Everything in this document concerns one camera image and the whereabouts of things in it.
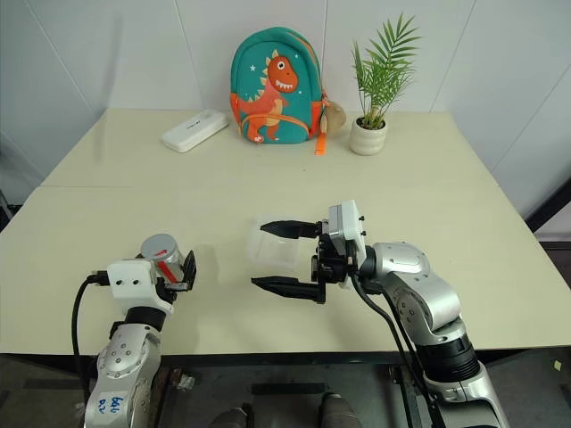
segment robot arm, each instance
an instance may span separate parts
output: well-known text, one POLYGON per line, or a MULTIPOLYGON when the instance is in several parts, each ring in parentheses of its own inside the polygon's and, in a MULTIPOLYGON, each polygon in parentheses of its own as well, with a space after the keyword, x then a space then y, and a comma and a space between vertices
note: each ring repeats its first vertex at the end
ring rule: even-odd
POLYGON ((329 219, 315 224, 278 221, 262 226, 274 235, 319 238, 317 255, 311 260, 311 280, 317 283, 281 276, 252 282, 282 296, 317 303, 325 302, 327 283, 347 284, 348 277, 367 294, 384 294, 415 344, 423 372, 420 381, 429 391, 427 404, 429 409, 438 407, 437 414, 431 412, 434 426, 508 428, 490 378, 466 334, 458 295, 415 246, 366 246, 363 220, 355 202, 346 201, 329 209, 329 219))
POLYGON ((86 407, 86 428, 147 426, 154 375, 161 363, 161 330, 175 292, 192 289, 194 254, 185 262, 174 239, 155 235, 140 259, 107 268, 113 298, 125 320, 113 324, 111 341, 97 359, 97 382, 86 407))
POLYGON ((376 268, 369 284, 384 289, 392 301, 415 344, 424 382, 436 397, 446 426, 466 426, 472 421, 509 427, 487 371, 468 339, 458 295, 431 270, 426 255, 414 245, 376 243, 373 249, 376 268))

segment dinosaur backpack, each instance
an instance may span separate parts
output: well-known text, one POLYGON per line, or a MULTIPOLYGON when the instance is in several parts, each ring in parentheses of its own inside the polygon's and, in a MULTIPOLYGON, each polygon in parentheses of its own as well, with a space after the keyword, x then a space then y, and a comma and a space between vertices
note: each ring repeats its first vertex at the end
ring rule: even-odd
POLYGON ((310 43, 282 27, 249 36, 232 61, 230 104, 240 132, 252 142, 295 144, 321 136, 327 98, 310 43))

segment white pot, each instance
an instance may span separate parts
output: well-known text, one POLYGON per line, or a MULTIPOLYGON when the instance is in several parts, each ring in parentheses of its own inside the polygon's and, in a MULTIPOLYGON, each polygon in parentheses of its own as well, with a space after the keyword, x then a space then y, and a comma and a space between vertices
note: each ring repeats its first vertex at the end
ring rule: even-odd
POLYGON ((385 147, 386 129, 388 128, 386 122, 381 129, 365 129, 357 124, 357 119, 351 126, 349 147, 363 156, 379 153, 385 147))

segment dinosaur print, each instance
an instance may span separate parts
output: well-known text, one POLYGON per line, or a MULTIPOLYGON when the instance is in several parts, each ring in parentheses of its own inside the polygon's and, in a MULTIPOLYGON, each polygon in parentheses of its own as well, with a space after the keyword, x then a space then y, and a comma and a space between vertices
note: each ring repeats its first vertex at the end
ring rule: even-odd
MULTIPOLYGON (((263 73, 267 77, 261 77, 260 82, 264 85, 263 89, 258 90, 258 94, 254 99, 249 98, 247 101, 242 98, 237 99, 237 109, 248 115, 250 114, 269 114, 281 115, 282 110, 287 106, 286 99, 281 93, 292 93, 298 85, 298 77, 295 74, 289 60, 277 53, 274 49, 270 58, 266 58, 266 66, 263 73)), ((271 140, 277 140, 276 132, 279 127, 279 119, 256 117, 249 120, 248 139, 255 143, 263 143, 264 137, 260 135, 260 128, 266 127, 266 133, 271 140)))

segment beige tabletop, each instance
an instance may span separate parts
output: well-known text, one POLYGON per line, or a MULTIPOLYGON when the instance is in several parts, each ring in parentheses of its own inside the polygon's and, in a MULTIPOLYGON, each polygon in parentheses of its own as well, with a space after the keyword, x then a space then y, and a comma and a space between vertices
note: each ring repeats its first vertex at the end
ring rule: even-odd
MULTIPOLYGON (((0 234, 0 352, 70 354, 70 314, 94 269, 133 257, 154 233, 194 249, 194 289, 167 320, 163 354, 394 351, 384 321, 351 290, 327 303, 264 292, 251 276, 308 281, 315 242, 289 269, 247 247, 260 216, 317 221, 356 200, 368 243, 406 240, 458 292, 478 349, 571 344, 571 292, 448 114, 390 117, 385 149, 360 157, 347 127, 316 157, 313 142, 256 146, 231 126, 192 151, 159 144, 189 116, 108 111, 0 234)), ((121 313, 111 290, 87 289, 79 345, 96 353, 121 313)))

